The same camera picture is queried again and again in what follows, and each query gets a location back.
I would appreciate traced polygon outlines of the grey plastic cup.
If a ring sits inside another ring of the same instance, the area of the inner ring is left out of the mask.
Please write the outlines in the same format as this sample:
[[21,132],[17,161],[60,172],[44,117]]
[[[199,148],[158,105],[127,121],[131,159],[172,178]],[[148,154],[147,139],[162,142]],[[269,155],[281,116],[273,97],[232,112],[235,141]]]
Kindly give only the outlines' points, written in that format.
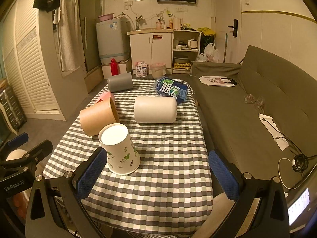
[[108,88],[111,92],[118,92],[133,89],[131,73],[124,73],[111,76],[107,79]]

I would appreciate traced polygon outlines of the white packaged goods bag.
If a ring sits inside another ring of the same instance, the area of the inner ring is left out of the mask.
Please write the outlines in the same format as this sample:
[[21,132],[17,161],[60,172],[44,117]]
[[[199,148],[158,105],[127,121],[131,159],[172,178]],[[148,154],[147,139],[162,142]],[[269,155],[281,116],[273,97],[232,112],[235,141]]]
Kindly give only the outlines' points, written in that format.
[[135,64],[135,74],[137,77],[146,77],[148,75],[148,64],[144,61],[138,61]]

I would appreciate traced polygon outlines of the white washing machine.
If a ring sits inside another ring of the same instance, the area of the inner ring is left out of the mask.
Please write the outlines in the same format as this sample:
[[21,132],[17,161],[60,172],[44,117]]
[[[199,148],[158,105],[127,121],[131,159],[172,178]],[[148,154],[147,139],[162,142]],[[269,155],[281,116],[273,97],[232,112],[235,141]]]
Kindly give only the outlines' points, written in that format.
[[130,58],[130,22],[126,17],[106,20],[96,24],[99,58],[102,64],[126,61]]

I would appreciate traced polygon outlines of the metal faucet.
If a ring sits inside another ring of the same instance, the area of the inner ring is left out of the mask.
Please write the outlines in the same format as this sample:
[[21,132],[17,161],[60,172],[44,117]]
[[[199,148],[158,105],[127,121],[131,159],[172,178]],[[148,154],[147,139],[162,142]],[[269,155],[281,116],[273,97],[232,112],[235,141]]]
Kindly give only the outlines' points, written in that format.
[[143,16],[142,16],[142,15],[140,15],[140,16],[138,16],[138,17],[135,18],[135,29],[136,29],[136,30],[139,30],[139,29],[140,29],[140,27],[139,27],[139,22],[142,21],[142,20],[143,20]]

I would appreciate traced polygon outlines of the white sink cabinet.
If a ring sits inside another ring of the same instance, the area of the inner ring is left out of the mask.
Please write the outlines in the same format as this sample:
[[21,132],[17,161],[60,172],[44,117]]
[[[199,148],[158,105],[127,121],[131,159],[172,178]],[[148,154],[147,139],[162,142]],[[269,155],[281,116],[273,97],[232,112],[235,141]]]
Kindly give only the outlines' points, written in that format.
[[153,63],[164,63],[167,74],[172,73],[173,30],[145,29],[128,32],[132,70],[143,61],[148,66]]

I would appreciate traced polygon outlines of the white cloth on sofa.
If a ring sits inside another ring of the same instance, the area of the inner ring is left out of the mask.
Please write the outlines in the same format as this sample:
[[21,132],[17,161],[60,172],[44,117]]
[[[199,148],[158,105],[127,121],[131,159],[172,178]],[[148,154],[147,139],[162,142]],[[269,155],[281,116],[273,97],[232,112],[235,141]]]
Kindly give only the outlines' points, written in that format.
[[273,117],[261,113],[258,114],[258,117],[261,123],[271,133],[273,140],[277,143],[280,150],[284,151],[289,146],[289,143],[286,140],[286,137],[279,131],[277,125],[273,121]]

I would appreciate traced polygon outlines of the grey-green sofa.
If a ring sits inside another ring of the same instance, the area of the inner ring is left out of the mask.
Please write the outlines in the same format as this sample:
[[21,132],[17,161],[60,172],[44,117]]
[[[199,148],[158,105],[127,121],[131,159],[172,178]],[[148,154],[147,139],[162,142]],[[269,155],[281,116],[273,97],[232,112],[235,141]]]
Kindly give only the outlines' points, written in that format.
[[[225,76],[235,87],[207,86],[201,76]],[[316,156],[316,80],[295,64],[249,46],[241,64],[196,62],[192,88],[217,150],[258,179],[281,176],[287,187],[305,174],[292,169],[295,153]],[[273,117],[289,146],[281,151],[258,114]]]

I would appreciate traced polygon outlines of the blue green drink bottle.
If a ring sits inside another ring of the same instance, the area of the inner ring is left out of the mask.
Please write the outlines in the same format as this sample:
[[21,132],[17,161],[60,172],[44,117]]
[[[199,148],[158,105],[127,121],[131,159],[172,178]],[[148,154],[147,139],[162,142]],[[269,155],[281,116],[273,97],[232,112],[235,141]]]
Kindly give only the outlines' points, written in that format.
[[177,104],[187,99],[188,87],[179,81],[162,76],[155,80],[154,89],[159,96],[173,97]]

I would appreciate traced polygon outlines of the lit device screen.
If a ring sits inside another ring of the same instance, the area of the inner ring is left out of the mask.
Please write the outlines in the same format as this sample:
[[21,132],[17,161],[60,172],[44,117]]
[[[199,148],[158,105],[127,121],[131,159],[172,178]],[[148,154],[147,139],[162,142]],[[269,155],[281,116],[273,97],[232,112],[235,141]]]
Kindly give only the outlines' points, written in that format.
[[304,209],[310,203],[308,188],[300,195],[300,197],[288,208],[288,220],[289,225],[292,225],[294,221],[303,213]]

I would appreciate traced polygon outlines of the grey white checkered tablecloth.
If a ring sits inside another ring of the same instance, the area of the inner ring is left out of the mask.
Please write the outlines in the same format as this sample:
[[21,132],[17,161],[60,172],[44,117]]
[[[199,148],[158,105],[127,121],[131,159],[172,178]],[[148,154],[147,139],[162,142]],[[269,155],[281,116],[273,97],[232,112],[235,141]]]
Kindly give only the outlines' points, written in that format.
[[189,89],[171,125],[138,124],[137,96],[155,96],[154,79],[135,79],[116,92],[120,122],[127,126],[141,162],[126,176],[104,168],[83,206],[101,224],[144,237],[190,237],[213,207],[213,191],[201,120]]

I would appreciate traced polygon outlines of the black metal storage case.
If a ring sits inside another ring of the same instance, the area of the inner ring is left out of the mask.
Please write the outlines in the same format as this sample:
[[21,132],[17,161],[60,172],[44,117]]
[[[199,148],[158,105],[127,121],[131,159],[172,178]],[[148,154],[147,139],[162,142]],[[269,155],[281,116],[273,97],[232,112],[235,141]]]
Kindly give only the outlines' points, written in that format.
[[11,132],[17,135],[26,117],[6,78],[1,79],[1,112]]

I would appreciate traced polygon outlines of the red thermos bottle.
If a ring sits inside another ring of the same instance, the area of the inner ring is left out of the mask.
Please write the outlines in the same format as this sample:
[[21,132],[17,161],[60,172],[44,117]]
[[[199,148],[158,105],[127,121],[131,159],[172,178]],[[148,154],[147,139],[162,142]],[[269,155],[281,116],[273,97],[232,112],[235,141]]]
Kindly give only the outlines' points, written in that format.
[[110,69],[112,76],[119,75],[119,66],[114,58],[111,59]]

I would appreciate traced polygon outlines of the brown kraft paper cup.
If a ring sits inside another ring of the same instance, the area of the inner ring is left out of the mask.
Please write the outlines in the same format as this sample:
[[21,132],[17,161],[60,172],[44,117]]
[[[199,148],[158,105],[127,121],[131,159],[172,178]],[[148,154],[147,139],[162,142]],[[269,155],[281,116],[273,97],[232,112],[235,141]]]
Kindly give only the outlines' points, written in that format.
[[81,110],[79,122],[87,136],[98,135],[105,126],[119,123],[114,100],[107,97],[105,100]]

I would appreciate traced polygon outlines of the white leaf-patterned paper cup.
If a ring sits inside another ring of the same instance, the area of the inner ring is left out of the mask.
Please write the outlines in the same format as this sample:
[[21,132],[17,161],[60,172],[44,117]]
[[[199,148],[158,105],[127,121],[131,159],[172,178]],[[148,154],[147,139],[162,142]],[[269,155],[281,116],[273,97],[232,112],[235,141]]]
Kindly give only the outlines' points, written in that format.
[[99,143],[107,152],[107,166],[118,175],[129,175],[140,165],[140,155],[128,128],[120,123],[109,124],[98,134]]

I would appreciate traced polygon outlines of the pink basin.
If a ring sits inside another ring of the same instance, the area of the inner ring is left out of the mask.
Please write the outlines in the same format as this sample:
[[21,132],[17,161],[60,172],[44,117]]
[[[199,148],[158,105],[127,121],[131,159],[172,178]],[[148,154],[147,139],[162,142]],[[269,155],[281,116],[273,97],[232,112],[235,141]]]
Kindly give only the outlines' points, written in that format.
[[106,20],[111,20],[113,19],[113,15],[114,13],[108,13],[108,14],[104,14],[98,17],[100,22],[106,21]]

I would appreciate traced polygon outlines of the white louvered wardrobe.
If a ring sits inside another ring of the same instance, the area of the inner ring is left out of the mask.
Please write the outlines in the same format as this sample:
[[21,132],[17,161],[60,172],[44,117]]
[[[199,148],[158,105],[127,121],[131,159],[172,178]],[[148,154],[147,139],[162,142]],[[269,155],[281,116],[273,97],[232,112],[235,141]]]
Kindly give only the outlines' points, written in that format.
[[60,0],[13,0],[1,18],[1,63],[28,118],[66,120],[87,97],[85,63],[61,71],[56,25]]

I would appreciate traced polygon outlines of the white plastic cup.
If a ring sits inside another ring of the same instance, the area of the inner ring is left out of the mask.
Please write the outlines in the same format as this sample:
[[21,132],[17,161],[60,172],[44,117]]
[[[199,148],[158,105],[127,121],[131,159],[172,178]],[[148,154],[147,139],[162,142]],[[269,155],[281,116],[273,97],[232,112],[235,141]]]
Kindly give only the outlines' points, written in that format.
[[172,124],[177,118],[177,102],[173,97],[137,96],[134,116],[137,123]]

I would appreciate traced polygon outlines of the small pink-lined trash bin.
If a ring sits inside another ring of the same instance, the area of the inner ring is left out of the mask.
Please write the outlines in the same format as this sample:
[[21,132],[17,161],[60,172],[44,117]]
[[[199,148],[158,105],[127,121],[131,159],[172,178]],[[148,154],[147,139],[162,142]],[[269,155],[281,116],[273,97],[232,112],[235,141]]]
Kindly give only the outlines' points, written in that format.
[[165,63],[152,63],[150,65],[152,77],[158,79],[166,74]]

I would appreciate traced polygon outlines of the hanging white towel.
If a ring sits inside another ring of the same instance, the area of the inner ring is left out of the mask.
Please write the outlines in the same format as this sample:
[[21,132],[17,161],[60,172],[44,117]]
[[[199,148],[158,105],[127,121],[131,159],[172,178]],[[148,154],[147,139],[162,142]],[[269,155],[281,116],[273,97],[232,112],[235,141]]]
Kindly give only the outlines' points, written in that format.
[[85,63],[78,0],[60,0],[56,25],[61,71],[70,74]]

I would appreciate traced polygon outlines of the pink faceted cup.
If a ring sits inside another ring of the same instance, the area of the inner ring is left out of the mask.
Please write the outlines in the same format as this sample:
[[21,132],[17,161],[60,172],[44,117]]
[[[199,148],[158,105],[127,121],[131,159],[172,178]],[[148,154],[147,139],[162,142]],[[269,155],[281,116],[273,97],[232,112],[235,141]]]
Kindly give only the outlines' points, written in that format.
[[113,100],[113,102],[115,101],[115,97],[113,95],[113,93],[111,93],[110,91],[104,92],[100,95],[100,97],[96,100],[96,104],[102,101],[107,100],[108,98],[111,98]]

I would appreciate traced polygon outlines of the yellow cloth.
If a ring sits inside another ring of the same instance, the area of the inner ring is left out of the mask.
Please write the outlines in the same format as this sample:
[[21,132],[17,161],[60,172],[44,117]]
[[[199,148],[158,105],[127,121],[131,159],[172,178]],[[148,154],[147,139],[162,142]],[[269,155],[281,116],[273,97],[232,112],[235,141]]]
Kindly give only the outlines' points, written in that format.
[[215,32],[208,28],[208,27],[200,27],[197,29],[197,31],[201,32],[204,36],[213,36],[215,35]]

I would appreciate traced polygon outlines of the white plastic shopping bag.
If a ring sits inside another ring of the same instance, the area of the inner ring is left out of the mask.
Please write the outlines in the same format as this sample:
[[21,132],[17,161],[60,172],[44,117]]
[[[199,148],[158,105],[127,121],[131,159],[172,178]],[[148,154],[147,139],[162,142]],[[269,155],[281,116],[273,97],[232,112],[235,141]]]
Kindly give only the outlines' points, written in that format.
[[219,62],[219,51],[215,48],[215,43],[208,44],[203,53],[200,53],[196,61],[197,62]]

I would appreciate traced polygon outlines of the yellow egg tray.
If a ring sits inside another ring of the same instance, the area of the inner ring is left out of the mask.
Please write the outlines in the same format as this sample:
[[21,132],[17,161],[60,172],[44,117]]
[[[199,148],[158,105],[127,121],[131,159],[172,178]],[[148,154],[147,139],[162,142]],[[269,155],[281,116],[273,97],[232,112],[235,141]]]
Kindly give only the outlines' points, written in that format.
[[174,69],[190,70],[191,63],[174,63]]

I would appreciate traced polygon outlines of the white open shelf unit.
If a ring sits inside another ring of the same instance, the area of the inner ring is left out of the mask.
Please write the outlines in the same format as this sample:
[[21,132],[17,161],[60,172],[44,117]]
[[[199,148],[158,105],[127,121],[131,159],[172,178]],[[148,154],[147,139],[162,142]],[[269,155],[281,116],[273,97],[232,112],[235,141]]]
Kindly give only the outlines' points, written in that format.
[[172,73],[188,74],[190,70],[174,69],[174,63],[191,63],[200,54],[201,33],[195,30],[173,30]]

